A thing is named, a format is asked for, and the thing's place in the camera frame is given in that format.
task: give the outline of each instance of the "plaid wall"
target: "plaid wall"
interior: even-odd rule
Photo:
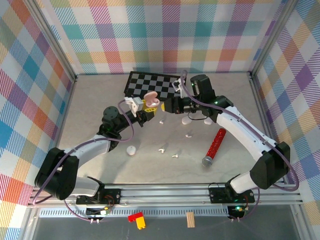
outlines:
[[[320,239],[320,0],[300,0],[258,73],[259,94]]]
[[[14,240],[72,82],[23,0],[0,1],[0,240]]]
[[[38,0],[79,74],[246,72],[287,0]]]

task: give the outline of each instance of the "vent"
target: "vent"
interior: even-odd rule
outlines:
[[[86,209],[72,209],[83,216]],[[205,207],[114,207],[107,217],[127,217],[132,214],[143,212],[145,217],[185,217],[187,212],[194,212],[195,216],[202,217],[224,217],[228,216],[226,206],[205,206]],[[39,214],[40,218],[61,218],[74,217],[66,208],[43,208]]]

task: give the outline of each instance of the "red glitter tube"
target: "red glitter tube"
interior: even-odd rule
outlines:
[[[213,163],[213,159],[217,154],[217,151],[226,135],[227,131],[224,128],[220,128],[218,133],[216,134],[206,156],[202,159],[202,165],[205,167],[211,166]]]

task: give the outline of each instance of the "red lego brick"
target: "red lego brick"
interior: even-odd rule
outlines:
[[[135,222],[137,218],[141,218],[143,217],[143,213],[142,211],[141,212],[138,212],[136,214],[133,214],[133,215],[130,215],[128,216],[128,221],[131,223],[131,222]]]

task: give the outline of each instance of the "white floor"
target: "white floor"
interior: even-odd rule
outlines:
[[[73,147],[90,139],[97,133],[103,111],[108,106],[117,106],[124,97],[128,80],[124,75],[80,76],[76,83],[70,109],[59,147]],[[245,73],[211,73],[216,95],[225,95],[240,112],[258,129],[263,131],[258,109]],[[193,121],[182,125],[184,114],[175,115],[158,109],[156,116],[141,128],[134,124],[135,136],[131,142],[120,143],[111,152],[100,155],[83,165],[78,175],[91,176],[104,183],[211,183],[226,182],[237,174],[252,168],[255,161],[247,150],[229,133],[226,134],[214,163],[203,168],[202,158],[206,155],[220,126],[205,125]],[[129,137],[128,128],[121,133]],[[126,153],[128,146],[137,148],[134,156]],[[167,145],[164,154],[158,149]],[[172,155],[179,153],[179,158]]]

